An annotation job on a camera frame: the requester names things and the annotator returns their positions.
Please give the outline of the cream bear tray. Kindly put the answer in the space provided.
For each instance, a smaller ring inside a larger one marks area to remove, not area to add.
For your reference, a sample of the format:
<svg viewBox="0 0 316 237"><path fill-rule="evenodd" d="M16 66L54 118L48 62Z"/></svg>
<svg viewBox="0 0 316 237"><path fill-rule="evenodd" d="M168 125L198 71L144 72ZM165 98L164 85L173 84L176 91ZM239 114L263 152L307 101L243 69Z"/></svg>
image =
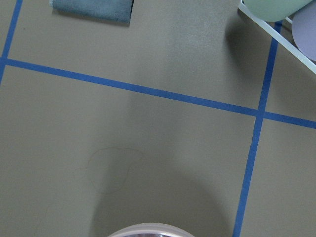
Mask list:
<svg viewBox="0 0 316 237"><path fill-rule="evenodd" d="M270 26L267 22L253 15L244 2L241 0L238 9L268 33L273 39L294 55L301 63L303 63L310 71L316 74L316 65L308 57L306 57L298 48L284 38L277 30Z"/></svg>

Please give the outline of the folded grey cloth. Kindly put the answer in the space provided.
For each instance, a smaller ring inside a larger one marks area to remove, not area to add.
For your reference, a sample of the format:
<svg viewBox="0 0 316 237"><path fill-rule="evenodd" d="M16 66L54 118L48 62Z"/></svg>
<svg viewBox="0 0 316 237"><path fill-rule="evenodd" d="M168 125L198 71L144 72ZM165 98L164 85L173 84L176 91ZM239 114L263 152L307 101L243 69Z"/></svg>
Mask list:
<svg viewBox="0 0 316 237"><path fill-rule="evenodd" d="M96 19L130 23L132 0L50 0L49 5L62 12Z"/></svg>

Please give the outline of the white round plate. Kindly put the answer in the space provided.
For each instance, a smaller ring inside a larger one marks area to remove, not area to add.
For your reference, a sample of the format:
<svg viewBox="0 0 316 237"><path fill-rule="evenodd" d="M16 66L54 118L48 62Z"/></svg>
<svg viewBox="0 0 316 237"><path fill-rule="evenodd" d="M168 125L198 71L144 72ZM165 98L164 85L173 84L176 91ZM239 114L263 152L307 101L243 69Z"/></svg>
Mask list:
<svg viewBox="0 0 316 237"><path fill-rule="evenodd" d="M309 59L316 60L316 1L299 11L292 21L292 35L298 49Z"/></svg>

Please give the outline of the light green bowl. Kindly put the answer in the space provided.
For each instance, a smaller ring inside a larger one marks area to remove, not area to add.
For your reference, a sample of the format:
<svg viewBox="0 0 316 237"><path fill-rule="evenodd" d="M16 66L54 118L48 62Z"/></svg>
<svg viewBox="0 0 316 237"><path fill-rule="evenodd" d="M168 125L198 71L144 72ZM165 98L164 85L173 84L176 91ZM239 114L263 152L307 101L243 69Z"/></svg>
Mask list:
<svg viewBox="0 0 316 237"><path fill-rule="evenodd" d="M244 5L257 18L276 22L300 10L312 0L244 0Z"/></svg>

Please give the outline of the pink bowl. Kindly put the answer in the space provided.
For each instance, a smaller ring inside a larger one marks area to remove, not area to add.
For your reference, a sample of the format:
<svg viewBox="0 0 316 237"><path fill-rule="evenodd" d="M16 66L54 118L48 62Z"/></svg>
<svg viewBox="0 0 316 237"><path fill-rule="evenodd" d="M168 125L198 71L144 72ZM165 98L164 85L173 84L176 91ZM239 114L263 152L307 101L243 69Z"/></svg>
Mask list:
<svg viewBox="0 0 316 237"><path fill-rule="evenodd" d="M142 223L128 226L110 237L194 237L178 227L162 223Z"/></svg>

